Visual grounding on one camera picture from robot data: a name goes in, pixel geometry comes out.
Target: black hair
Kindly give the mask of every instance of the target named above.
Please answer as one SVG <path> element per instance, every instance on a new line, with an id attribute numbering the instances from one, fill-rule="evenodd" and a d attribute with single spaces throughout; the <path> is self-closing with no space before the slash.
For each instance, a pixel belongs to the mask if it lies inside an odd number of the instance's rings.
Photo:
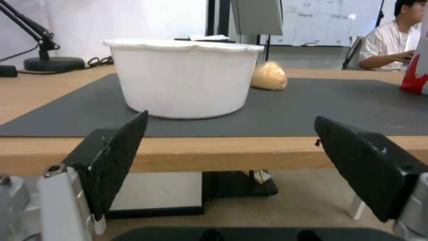
<path id="1" fill-rule="evenodd" d="M 427 0 L 397 0 L 397 2 L 395 3 L 394 16 L 398 17 L 398 15 L 400 15 L 401 8 L 404 5 L 407 5 L 407 6 L 411 7 L 415 3 L 426 3 L 426 2 L 427 2 Z"/>

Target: bread roll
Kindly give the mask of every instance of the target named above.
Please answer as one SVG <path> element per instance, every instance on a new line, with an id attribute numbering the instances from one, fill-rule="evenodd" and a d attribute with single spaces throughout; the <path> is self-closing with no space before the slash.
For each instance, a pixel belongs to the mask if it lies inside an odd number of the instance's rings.
<path id="1" fill-rule="evenodd" d="M 251 86 L 267 90 L 284 90 L 288 79 L 284 70 L 274 61 L 256 66 L 251 79 Z"/>

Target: gray mat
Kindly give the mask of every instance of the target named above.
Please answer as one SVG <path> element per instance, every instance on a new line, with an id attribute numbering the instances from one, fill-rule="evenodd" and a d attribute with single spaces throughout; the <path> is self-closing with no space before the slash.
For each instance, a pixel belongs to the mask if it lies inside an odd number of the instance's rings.
<path id="1" fill-rule="evenodd" d="M 112 74 L 0 126 L 0 136 L 83 137 L 135 114 Z M 251 89 L 245 106 L 223 117 L 150 117 L 146 136 L 315 136 L 317 115 L 385 135 L 428 135 L 428 96 L 380 81 L 300 78 L 285 91 Z"/>

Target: lamp base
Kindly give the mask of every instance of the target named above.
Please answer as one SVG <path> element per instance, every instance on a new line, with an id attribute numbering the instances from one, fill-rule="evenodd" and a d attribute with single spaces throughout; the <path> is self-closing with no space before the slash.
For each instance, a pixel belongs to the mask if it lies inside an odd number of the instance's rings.
<path id="1" fill-rule="evenodd" d="M 24 69 L 38 72 L 67 72 L 84 69 L 85 62 L 73 57 L 50 57 L 47 60 L 29 58 L 24 60 Z"/>

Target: person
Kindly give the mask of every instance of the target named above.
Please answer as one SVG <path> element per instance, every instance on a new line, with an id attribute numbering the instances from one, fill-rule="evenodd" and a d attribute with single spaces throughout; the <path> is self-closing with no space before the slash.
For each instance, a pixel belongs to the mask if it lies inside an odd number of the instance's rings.
<path id="1" fill-rule="evenodd" d="M 370 70 L 400 70 L 417 48 L 420 32 L 414 27 L 422 22 L 427 0 L 397 0 L 395 20 L 377 27 L 364 40 L 359 67 Z"/>

